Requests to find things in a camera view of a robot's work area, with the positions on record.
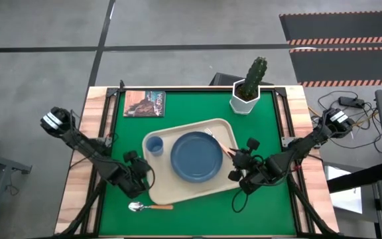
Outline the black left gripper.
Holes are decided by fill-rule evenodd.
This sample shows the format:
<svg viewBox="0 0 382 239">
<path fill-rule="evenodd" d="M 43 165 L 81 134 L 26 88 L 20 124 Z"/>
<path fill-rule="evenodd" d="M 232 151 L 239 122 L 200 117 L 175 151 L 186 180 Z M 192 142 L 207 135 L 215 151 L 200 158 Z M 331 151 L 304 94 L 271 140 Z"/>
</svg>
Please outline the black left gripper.
<svg viewBox="0 0 382 239">
<path fill-rule="evenodd" d="M 118 186 L 127 197 L 134 199 L 140 194 L 149 190 L 150 186 L 146 183 L 147 173 L 152 171 L 152 167 L 145 159 L 137 159 L 131 165 L 117 162 L 114 172 L 108 177 L 107 181 L 114 186 Z"/>
</svg>

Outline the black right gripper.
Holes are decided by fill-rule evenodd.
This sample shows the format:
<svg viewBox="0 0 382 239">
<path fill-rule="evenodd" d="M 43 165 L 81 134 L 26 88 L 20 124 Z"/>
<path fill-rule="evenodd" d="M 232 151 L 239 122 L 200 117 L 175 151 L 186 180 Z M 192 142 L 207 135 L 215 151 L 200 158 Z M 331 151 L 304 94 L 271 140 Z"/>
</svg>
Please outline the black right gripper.
<svg viewBox="0 0 382 239">
<path fill-rule="evenodd" d="M 228 179 L 239 181 L 239 186 L 247 195 L 254 193 L 261 186 L 274 186 L 283 179 L 283 153 L 270 155 L 262 161 L 256 160 L 257 156 L 251 156 L 250 150 L 229 149 L 229 156 L 233 160 L 239 160 L 239 168 L 246 174 L 241 179 L 241 171 L 230 171 Z"/>
</svg>

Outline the fork with orange handle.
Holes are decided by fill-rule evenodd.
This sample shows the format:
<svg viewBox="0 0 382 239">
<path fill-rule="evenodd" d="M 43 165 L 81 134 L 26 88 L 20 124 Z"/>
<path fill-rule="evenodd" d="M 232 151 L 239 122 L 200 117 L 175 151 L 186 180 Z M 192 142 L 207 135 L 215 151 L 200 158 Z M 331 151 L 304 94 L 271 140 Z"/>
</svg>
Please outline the fork with orange handle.
<svg viewBox="0 0 382 239">
<path fill-rule="evenodd" d="M 226 147 L 224 144 L 222 144 L 218 139 L 215 138 L 214 134 L 212 133 L 212 131 L 209 129 L 209 128 L 205 128 L 204 129 L 204 132 L 207 133 L 208 135 L 212 136 L 217 142 L 218 144 L 220 145 L 222 151 L 227 154 L 229 157 L 233 157 L 235 155 L 235 152 L 232 151 L 230 148 Z"/>
</svg>

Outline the light blue plastic cup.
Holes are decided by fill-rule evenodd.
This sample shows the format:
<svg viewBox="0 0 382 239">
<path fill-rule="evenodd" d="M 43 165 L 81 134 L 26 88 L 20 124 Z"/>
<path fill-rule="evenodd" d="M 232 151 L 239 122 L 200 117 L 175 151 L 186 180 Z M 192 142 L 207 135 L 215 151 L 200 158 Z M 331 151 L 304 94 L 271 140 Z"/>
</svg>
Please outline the light blue plastic cup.
<svg viewBox="0 0 382 239">
<path fill-rule="evenodd" d="M 148 140 L 145 143 L 147 151 L 149 151 L 152 155 L 158 157 L 163 154 L 163 140 L 159 136 L 152 136 L 148 138 Z"/>
</svg>

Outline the blue round plate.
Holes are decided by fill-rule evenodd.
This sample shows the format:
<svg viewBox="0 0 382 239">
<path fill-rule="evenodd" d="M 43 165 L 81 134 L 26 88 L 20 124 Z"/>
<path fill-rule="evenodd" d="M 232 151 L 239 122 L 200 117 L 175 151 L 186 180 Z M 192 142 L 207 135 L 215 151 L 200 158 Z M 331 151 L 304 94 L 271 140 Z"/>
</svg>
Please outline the blue round plate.
<svg viewBox="0 0 382 239">
<path fill-rule="evenodd" d="M 193 131 L 180 136 L 170 151 L 173 171 L 189 183 L 203 183 L 214 178 L 223 163 L 219 143 L 207 133 Z"/>
</svg>

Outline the spoon with orange handle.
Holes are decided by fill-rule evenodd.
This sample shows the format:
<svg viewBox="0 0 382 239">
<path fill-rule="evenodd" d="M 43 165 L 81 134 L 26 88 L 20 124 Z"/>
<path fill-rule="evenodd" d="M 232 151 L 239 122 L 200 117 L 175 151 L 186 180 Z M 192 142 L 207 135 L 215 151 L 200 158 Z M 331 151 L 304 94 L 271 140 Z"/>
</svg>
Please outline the spoon with orange handle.
<svg viewBox="0 0 382 239">
<path fill-rule="evenodd" d="M 133 212 L 139 212 L 145 209 L 154 209 L 154 210 L 172 210 L 174 207 L 172 205 L 144 205 L 141 202 L 130 202 L 128 205 L 128 209 Z"/>
</svg>

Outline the cream plastic tray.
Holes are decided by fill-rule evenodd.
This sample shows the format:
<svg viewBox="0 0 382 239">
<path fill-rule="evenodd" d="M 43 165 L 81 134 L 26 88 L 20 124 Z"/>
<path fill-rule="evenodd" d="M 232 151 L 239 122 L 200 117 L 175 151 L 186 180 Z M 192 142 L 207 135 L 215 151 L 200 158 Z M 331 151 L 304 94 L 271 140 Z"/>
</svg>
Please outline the cream plastic tray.
<svg viewBox="0 0 382 239">
<path fill-rule="evenodd" d="M 231 125 L 221 118 L 161 129 L 150 132 L 144 137 L 142 143 L 143 155 L 154 170 L 147 174 L 149 184 L 152 185 L 152 188 L 149 190 L 149 196 L 154 203 L 173 204 L 235 189 L 239 186 L 237 182 L 228 179 L 229 172 L 233 171 L 235 167 L 231 158 L 224 152 L 223 163 L 219 173 L 209 181 L 189 183 L 181 179 L 173 171 L 170 163 L 170 151 L 174 142 L 185 133 L 193 131 L 204 132 L 205 128 L 209 128 L 215 138 L 226 147 L 238 148 Z M 161 156 L 156 157 L 146 149 L 145 143 L 152 136 L 159 136 L 163 140 L 164 151 Z"/>
</svg>

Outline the green table mat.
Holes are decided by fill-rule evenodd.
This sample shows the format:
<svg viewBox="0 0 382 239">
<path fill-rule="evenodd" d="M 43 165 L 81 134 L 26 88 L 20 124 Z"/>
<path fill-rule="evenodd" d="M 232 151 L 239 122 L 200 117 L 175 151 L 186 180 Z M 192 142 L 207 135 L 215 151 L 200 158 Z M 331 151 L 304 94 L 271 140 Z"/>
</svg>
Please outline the green table mat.
<svg viewBox="0 0 382 239">
<path fill-rule="evenodd" d="M 230 107 L 231 92 L 168 92 L 162 118 L 126 118 L 119 110 L 112 157 L 135 150 L 143 153 L 146 134 L 169 127 L 222 118 L 230 123 L 240 148 L 252 137 L 260 142 L 256 154 L 281 151 L 277 116 L 271 92 L 261 93 L 251 113 L 238 115 Z M 105 192 L 102 236 L 220 236 L 293 235 L 294 216 L 288 185 L 261 187 L 249 197 L 239 189 L 179 202 L 173 210 L 128 209 L 130 199 L 112 185 Z"/>
</svg>

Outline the white hexagonal plant pot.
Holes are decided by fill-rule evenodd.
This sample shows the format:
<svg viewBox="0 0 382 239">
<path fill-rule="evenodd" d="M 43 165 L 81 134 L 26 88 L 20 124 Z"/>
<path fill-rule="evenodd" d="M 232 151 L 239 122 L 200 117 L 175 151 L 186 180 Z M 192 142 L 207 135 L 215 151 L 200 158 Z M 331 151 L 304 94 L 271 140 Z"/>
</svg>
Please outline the white hexagonal plant pot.
<svg viewBox="0 0 382 239">
<path fill-rule="evenodd" d="M 256 87 L 256 96 L 252 100 L 242 100 L 238 95 L 238 88 L 244 83 L 244 79 L 233 83 L 233 90 L 229 104 L 235 114 L 248 115 L 260 99 L 260 87 Z"/>
</svg>

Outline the Acadia picture book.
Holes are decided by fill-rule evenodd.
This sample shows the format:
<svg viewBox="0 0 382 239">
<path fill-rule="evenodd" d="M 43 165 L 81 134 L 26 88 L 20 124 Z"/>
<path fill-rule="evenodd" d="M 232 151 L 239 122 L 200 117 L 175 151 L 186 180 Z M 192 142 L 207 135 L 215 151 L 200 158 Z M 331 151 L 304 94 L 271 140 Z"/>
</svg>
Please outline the Acadia picture book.
<svg viewBox="0 0 382 239">
<path fill-rule="evenodd" d="M 126 118 L 162 118 L 166 109 L 165 91 L 128 90 L 123 116 Z"/>
</svg>

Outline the black chair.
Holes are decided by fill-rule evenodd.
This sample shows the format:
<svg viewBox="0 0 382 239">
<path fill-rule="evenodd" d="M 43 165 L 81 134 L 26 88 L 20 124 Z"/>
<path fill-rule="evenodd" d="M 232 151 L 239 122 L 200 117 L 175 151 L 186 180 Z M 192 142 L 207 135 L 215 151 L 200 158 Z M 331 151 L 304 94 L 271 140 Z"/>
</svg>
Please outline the black chair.
<svg viewBox="0 0 382 239">
<path fill-rule="evenodd" d="M 216 72 L 210 82 L 210 86 L 233 86 L 235 82 L 243 79 L 244 77 Z"/>
</svg>

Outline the black diagonal beam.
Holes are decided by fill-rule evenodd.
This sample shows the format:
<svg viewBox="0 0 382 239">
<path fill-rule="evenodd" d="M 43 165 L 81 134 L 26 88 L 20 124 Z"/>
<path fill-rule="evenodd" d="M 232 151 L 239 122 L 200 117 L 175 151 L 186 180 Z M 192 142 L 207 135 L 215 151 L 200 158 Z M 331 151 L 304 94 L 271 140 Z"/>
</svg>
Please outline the black diagonal beam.
<svg viewBox="0 0 382 239">
<path fill-rule="evenodd" d="M 327 184 L 329 191 L 336 193 L 364 185 L 371 185 L 377 181 L 382 181 L 382 164 L 330 179 L 327 181 Z"/>
</svg>

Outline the black power adapter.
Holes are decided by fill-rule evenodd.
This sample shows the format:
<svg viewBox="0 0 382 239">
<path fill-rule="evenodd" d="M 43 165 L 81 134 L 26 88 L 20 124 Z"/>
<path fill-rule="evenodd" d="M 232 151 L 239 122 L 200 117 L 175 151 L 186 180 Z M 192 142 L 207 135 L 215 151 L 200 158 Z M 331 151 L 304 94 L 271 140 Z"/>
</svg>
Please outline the black power adapter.
<svg viewBox="0 0 382 239">
<path fill-rule="evenodd" d="M 363 108 L 365 105 L 365 101 L 359 98 L 350 98 L 345 96 L 340 96 L 338 98 L 338 103 L 341 106 L 347 106 L 351 108 Z"/>
</svg>

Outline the black hazard striped floor mat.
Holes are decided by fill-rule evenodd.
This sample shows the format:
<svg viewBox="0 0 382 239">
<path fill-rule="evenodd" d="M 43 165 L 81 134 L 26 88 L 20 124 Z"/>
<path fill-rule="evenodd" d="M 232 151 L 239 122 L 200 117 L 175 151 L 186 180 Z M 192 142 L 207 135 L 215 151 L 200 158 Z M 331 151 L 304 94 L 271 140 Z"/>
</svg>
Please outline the black hazard striped floor mat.
<svg viewBox="0 0 382 239">
<path fill-rule="evenodd" d="M 291 13 L 279 19 L 293 46 L 382 42 L 382 11 Z"/>
<path fill-rule="evenodd" d="M 306 87 L 382 86 L 382 46 L 292 49 L 297 82 Z"/>
</svg>

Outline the black aluminium table frame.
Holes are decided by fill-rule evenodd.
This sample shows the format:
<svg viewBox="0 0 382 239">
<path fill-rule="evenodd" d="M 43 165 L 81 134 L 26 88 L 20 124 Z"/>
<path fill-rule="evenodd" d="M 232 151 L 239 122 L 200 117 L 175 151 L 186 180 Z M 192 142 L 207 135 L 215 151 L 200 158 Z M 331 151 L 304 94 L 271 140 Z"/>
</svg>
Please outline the black aluminium table frame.
<svg viewBox="0 0 382 239">
<path fill-rule="evenodd" d="M 115 125 L 119 110 L 123 110 L 125 99 L 125 88 L 115 87 L 113 92 L 114 99 L 108 96 L 108 87 L 92 87 L 88 91 L 85 108 L 82 114 L 82 122 L 80 124 L 80 131 L 90 138 L 111 136 L 115 143 Z M 229 86 L 166 86 L 164 87 L 166 94 L 168 92 L 231 92 Z M 271 92 L 273 95 L 273 103 L 277 116 L 278 132 L 282 136 L 295 136 L 305 137 L 312 131 L 312 122 L 310 113 L 304 95 L 302 86 L 265 86 L 262 88 L 261 93 Z M 292 207 L 292 214 L 294 216 L 295 233 L 296 236 L 301 232 L 317 231 L 314 220 L 311 219 L 308 213 L 303 209 L 299 200 L 291 193 L 291 183 L 285 181 L 288 185 L 288 193 Z M 244 235 L 210 235 L 210 236 L 102 236 L 100 235 L 100 226 L 102 219 L 103 204 L 105 199 L 106 183 L 102 186 L 102 194 L 98 198 L 95 205 L 92 207 L 90 213 L 87 215 L 84 223 L 77 230 L 77 235 L 103 237 L 103 238 L 138 238 L 138 237 L 155 237 L 155 238 L 223 238 L 223 237 L 254 237 Z M 272 237 L 282 235 L 260 235 L 257 237 Z"/>
</svg>

